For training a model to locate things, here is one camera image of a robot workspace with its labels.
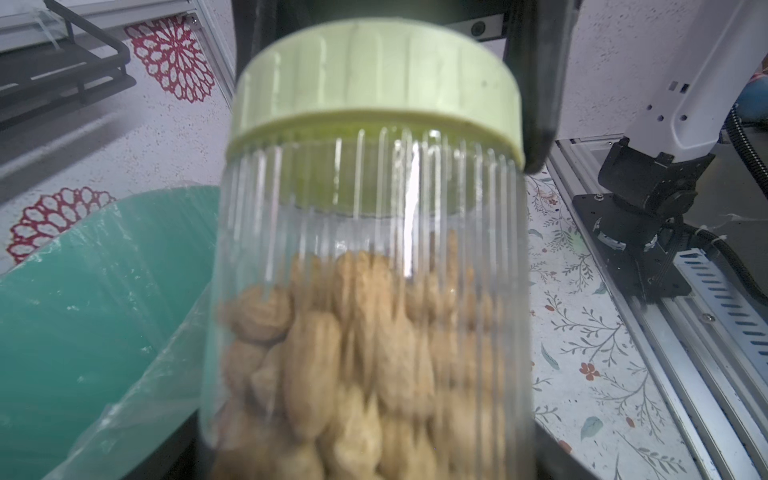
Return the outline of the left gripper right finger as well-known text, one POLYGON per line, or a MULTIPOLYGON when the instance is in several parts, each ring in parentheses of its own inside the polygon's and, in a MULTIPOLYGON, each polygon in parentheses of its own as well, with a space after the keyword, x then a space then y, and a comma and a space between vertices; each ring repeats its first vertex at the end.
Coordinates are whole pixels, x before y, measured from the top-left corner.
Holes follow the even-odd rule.
POLYGON ((535 423, 534 451, 537 480, 598 480, 538 423, 535 423))

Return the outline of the green lid peanut jar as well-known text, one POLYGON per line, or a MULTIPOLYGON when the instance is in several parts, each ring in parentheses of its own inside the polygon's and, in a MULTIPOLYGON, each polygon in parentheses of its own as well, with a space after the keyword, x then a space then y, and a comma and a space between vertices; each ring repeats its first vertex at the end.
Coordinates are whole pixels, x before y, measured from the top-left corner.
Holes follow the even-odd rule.
POLYGON ((531 479, 517 83, 402 19, 295 32, 232 104, 204 479, 531 479))

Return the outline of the dark grey wall shelf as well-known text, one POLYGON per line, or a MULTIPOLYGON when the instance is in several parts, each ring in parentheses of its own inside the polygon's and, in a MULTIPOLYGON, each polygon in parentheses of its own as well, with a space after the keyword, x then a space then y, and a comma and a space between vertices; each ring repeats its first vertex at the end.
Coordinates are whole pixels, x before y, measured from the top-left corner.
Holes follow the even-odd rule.
POLYGON ((136 84, 127 72, 131 56, 125 44, 58 1, 43 4, 65 33, 57 38, 44 25, 45 43, 1 54, 3 132, 94 104, 136 84))

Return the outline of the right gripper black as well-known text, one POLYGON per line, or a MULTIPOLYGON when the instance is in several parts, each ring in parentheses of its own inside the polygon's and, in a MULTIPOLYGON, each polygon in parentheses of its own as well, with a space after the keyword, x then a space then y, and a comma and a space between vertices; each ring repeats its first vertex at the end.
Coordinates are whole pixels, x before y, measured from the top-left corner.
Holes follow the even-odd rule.
POLYGON ((521 95, 524 172, 539 172, 558 132, 568 57, 581 0, 232 0, 235 77, 282 37, 356 18, 445 26, 478 41, 506 35, 503 61, 521 95))

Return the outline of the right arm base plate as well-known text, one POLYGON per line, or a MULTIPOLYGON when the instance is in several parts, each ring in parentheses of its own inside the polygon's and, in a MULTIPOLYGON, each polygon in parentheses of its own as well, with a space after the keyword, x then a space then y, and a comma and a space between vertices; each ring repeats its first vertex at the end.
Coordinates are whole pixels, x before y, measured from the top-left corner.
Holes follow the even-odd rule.
POLYGON ((673 264, 681 235, 671 234, 672 244, 661 246, 659 233, 651 231, 660 223, 623 208, 611 193, 576 195, 573 206, 598 263, 622 295, 652 303, 692 292, 673 264))

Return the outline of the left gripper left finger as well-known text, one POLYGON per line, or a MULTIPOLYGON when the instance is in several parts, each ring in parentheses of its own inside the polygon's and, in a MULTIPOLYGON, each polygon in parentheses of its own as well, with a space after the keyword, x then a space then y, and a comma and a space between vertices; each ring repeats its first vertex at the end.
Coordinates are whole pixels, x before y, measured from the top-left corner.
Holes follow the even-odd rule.
POLYGON ((123 480, 195 479, 198 460, 198 412, 192 413, 123 480))

